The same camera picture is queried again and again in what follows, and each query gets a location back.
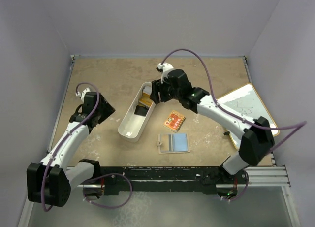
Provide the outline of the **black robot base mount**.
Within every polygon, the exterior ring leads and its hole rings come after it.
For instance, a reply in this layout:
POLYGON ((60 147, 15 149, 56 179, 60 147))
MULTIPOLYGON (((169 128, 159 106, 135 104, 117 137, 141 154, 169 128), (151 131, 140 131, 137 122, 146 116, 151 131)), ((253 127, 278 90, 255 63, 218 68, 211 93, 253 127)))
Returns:
POLYGON ((245 170, 230 175, 221 166, 100 166, 83 185, 99 188, 104 195, 122 191, 235 195, 248 182, 245 170))

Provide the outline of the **white credit card stack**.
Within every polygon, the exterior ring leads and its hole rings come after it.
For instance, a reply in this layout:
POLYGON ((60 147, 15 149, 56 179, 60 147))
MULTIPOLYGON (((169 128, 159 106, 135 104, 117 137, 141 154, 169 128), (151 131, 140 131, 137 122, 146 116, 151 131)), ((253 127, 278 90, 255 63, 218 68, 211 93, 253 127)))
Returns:
POLYGON ((144 93, 144 94, 150 96, 151 93, 152 93, 152 87, 146 85, 146 86, 142 89, 142 93, 144 93))

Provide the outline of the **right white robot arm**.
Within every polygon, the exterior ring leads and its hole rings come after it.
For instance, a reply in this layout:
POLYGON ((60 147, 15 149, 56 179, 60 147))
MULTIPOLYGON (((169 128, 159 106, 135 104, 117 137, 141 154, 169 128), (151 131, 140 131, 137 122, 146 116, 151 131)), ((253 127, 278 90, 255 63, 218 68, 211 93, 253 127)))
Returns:
POLYGON ((181 69, 171 69, 162 78, 151 82, 150 99, 158 104, 171 99, 183 108, 214 120, 232 132, 241 141, 239 151, 221 165, 219 178, 231 183, 236 173, 248 166, 256 166, 274 146, 269 121, 264 117, 253 119, 220 105, 212 95, 200 87, 192 86, 181 69))

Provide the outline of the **white oblong plastic tray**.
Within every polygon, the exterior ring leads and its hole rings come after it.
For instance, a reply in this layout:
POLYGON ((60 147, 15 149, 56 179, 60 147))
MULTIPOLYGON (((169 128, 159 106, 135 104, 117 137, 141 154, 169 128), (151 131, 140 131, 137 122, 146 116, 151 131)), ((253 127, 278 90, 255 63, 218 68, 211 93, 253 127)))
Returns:
POLYGON ((138 102, 138 100, 142 96, 150 97, 150 96, 142 93, 142 89, 146 85, 151 86, 151 82, 145 82, 142 84, 142 86, 138 90, 135 98, 133 99, 127 113, 125 114, 122 122, 120 123, 120 125, 118 127, 119 135, 123 139, 125 139, 129 142, 132 142, 132 143, 136 143, 139 140, 139 138, 140 138, 154 108, 155 108, 155 103, 153 102, 151 107, 148 108, 148 113, 145 117, 134 114, 137 105, 143 106, 138 102))

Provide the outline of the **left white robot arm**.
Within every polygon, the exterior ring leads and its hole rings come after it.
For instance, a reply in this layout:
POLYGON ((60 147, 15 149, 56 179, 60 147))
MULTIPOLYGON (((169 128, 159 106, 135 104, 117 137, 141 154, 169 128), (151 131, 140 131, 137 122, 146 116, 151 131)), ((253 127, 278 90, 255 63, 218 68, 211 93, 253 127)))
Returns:
POLYGON ((69 169, 68 164, 93 128, 115 109, 98 92, 85 89, 80 97, 83 103, 70 117, 61 139, 40 163, 31 163, 27 168, 27 197, 31 202, 63 207, 79 184, 86 180, 95 184, 101 179, 97 161, 82 159, 73 169, 69 169))

